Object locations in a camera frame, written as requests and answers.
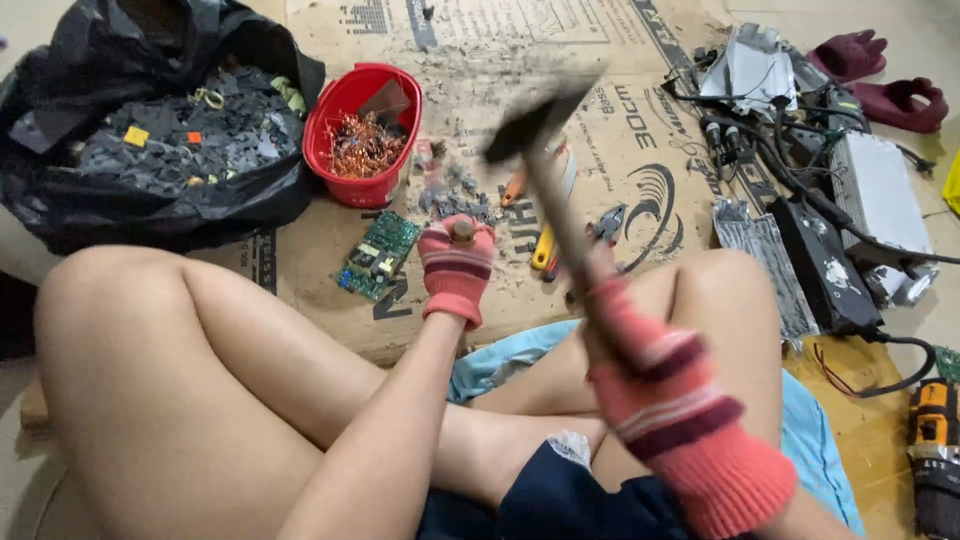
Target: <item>knitted glove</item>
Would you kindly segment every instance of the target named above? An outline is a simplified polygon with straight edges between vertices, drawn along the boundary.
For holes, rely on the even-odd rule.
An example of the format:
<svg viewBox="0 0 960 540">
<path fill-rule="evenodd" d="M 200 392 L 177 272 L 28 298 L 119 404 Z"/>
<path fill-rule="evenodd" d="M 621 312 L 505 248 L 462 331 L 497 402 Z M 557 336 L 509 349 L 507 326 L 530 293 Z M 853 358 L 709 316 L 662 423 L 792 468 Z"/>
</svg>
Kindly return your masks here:
<svg viewBox="0 0 960 540">
<path fill-rule="evenodd" d="M 453 224 L 461 220 L 471 221 L 474 228 L 473 243 L 463 248 L 450 238 Z M 493 239 L 490 226 L 463 214 L 434 223 L 420 235 L 417 251 L 423 263 L 423 284 L 430 293 L 424 319 L 434 311 L 445 311 L 467 319 L 467 331 L 483 324 L 480 297 L 490 280 Z"/>
<path fill-rule="evenodd" d="M 628 284 L 609 278 L 591 292 L 633 368 L 609 358 L 588 330 L 588 379 L 601 413 L 678 495 L 698 536 L 769 523 L 793 497 L 793 464 L 740 426 L 743 405 L 717 386 L 703 336 L 642 316 Z"/>
</svg>

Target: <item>dark shorts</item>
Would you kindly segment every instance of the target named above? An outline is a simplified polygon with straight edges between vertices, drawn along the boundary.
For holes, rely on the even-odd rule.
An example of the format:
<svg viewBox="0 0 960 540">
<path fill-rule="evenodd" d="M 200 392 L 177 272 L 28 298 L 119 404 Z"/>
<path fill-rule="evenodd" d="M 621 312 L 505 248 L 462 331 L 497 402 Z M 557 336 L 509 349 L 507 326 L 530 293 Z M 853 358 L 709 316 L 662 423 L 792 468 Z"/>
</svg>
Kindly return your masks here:
<svg viewBox="0 0 960 540">
<path fill-rule="evenodd" d="M 590 472 L 546 442 L 520 471 L 496 513 L 430 490 L 417 538 L 663 538 L 694 536 L 659 479 L 623 482 L 607 493 Z"/>
</svg>

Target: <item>green circuit board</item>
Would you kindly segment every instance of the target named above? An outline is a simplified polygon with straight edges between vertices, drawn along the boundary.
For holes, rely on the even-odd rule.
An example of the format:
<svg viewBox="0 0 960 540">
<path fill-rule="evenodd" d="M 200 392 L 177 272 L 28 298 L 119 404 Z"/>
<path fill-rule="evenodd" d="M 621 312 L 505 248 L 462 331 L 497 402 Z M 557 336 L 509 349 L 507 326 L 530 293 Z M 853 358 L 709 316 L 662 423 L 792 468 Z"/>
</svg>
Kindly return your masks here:
<svg viewBox="0 0 960 540">
<path fill-rule="evenodd" d="M 381 213 L 350 251 L 347 263 L 337 274 L 337 284 L 378 300 L 419 237 L 420 227 L 412 221 L 393 211 Z"/>
</svg>

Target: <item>slipper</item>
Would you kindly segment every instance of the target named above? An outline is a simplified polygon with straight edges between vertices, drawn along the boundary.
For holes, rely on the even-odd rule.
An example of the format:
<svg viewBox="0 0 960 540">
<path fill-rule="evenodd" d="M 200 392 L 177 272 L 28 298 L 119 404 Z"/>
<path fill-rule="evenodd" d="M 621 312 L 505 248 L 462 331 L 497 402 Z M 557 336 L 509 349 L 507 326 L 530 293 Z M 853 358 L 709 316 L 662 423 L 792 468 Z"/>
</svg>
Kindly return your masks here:
<svg viewBox="0 0 960 540">
<path fill-rule="evenodd" d="M 950 110 L 944 92 L 924 77 L 894 81 L 889 85 L 856 83 L 853 95 L 860 100 L 867 118 L 918 134 L 939 131 L 940 123 Z M 923 96 L 929 105 L 915 99 L 914 95 Z"/>
<path fill-rule="evenodd" d="M 806 57 L 836 82 L 849 83 L 879 73 L 887 66 L 887 59 L 881 54 L 887 48 L 887 40 L 874 36 L 874 30 L 834 36 L 806 53 Z"/>
</svg>

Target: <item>yellow power drill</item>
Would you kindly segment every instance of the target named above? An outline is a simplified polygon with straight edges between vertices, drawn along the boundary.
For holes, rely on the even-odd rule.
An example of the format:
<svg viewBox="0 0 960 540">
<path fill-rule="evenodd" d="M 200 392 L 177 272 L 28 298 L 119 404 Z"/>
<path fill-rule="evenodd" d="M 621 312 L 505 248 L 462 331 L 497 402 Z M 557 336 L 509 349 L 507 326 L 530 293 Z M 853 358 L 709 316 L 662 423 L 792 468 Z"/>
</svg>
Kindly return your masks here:
<svg viewBox="0 0 960 540">
<path fill-rule="evenodd" d="M 918 533 L 960 540 L 960 386 L 928 379 L 910 399 L 907 454 Z"/>
</svg>

